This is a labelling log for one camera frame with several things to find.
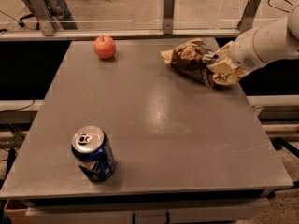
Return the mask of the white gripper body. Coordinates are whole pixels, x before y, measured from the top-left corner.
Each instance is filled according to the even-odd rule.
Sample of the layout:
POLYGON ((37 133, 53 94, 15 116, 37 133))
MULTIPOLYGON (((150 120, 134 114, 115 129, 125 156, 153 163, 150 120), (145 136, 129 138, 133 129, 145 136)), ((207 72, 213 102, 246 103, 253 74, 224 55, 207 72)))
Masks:
POLYGON ((253 28, 242 33, 233 42, 229 51, 229 57, 233 64, 247 72, 265 67, 265 62, 259 58, 254 48, 256 31, 257 28, 253 28))

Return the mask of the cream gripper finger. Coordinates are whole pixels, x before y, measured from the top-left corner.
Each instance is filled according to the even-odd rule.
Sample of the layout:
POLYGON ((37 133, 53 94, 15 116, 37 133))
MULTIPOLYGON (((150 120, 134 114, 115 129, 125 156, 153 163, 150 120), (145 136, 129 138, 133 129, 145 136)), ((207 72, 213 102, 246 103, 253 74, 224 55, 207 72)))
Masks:
POLYGON ((230 41, 216 51, 216 55, 218 56, 217 61, 225 61, 231 59, 230 50, 233 44, 234 42, 230 41))
POLYGON ((234 64, 230 58, 225 58, 221 61, 215 61, 207 66, 207 68, 215 75, 221 76, 240 76, 242 69, 234 64))

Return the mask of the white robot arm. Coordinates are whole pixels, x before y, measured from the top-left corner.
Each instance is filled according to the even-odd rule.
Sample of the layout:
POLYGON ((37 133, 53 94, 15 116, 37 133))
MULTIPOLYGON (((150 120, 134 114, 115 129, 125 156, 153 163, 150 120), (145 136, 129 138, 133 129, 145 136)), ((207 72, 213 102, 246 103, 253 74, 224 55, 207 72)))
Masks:
POLYGON ((242 33, 207 68, 218 82, 236 82, 277 60, 299 58, 299 3, 283 19, 242 33))

